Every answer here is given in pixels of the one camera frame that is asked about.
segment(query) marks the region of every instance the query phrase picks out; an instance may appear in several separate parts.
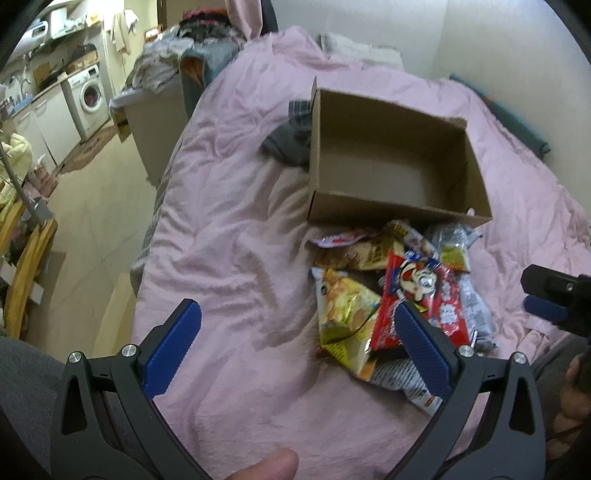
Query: cardboard box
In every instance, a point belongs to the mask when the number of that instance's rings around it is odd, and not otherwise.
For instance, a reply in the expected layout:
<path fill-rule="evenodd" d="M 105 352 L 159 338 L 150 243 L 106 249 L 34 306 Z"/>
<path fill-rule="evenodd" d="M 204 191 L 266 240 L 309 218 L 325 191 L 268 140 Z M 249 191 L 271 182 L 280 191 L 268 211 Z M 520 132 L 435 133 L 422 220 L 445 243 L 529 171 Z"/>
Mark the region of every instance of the cardboard box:
<path fill-rule="evenodd" d="M 492 219 L 463 119 L 316 88 L 316 81 L 312 95 L 309 222 L 381 227 L 408 219 L 423 228 Z"/>
<path fill-rule="evenodd" d="M 80 57 L 77 60 L 71 61 L 66 66 L 66 72 L 68 75 L 77 72 L 78 70 L 82 70 L 84 68 L 90 67 L 94 65 L 98 61 L 98 55 L 96 54 L 96 50 L 88 52 L 86 55 Z"/>
<path fill-rule="evenodd" d="M 41 82 L 49 77 L 51 72 L 51 66 L 49 62 L 42 63 L 39 65 L 38 68 L 35 69 L 33 72 L 33 77 L 35 78 L 35 83 L 37 84 L 37 88 L 41 90 Z"/>

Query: washing machine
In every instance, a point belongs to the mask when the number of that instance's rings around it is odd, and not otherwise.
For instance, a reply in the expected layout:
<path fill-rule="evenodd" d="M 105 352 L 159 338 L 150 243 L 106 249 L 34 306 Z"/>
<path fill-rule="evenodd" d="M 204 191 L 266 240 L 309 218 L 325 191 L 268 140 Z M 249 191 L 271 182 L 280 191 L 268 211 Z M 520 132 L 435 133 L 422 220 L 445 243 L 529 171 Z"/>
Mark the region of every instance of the washing machine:
<path fill-rule="evenodd" d="M 73 74 L 61 87 L 82 142 L 86 142 L 109 120 L 99 66 L 96 64 Z"/>

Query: washing machine door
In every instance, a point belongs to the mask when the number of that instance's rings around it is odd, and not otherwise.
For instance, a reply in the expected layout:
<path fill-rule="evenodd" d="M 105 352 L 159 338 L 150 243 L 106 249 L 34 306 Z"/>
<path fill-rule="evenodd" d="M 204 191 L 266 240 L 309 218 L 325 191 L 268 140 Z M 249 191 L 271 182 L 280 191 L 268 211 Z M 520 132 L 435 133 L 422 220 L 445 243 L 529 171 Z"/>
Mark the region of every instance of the washing machine door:
<path fill-rule="evenodd" d="M 100 91 L 100 80 L 90 79 L 80 90 L 80 105 L 86 113 L 95 113 L 103 106 L 105 99 Z"/>

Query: red snack bag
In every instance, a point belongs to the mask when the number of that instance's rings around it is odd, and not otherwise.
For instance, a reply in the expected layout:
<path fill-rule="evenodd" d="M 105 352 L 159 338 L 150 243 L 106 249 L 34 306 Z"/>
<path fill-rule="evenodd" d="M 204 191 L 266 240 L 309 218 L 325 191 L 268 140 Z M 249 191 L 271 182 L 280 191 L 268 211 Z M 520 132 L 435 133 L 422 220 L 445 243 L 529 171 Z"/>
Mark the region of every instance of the red snack bag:
<path fill-rule="evenodd" d="M 404 257 L 390 252 L 382 304 L 371 339 L 372 350 L 402 345 L 392 321 L 399 295 L 412 300 L 424 317 L 441 328 L 455 346 L 470 343 L 453 271 L 415 252 Z"/>

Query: blue pad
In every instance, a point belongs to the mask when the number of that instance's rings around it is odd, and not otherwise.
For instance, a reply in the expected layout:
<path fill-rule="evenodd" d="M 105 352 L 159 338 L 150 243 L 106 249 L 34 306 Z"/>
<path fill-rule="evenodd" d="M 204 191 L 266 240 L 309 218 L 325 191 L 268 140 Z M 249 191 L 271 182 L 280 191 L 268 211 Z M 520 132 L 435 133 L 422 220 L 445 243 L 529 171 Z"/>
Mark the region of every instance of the blue pad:
<path fill-rule="evenodd" d="M 192 301 L 145 364 L 142 387 L 150 400 L 166 392 L 200 329 L 201 307 Z"/>
<path fill-rule="evenodd" d="M 548 320 L 554 324 L 566 320 L 569 316 L 569 311 L 566 307 L 533 295 L 528 295 L 524 299 L 523 308 L 526 312 Z"/>
<path fill-rule="evenodd" d="M 404 348 L 421 374 L 429 392 L 447 401 L 452 394 L 452 373 L 443 355 L 426 334 L 424 327 L 436 328 L 427 323 L 412 303 L 404 301 L 396 308 L 394 328 Z"/>

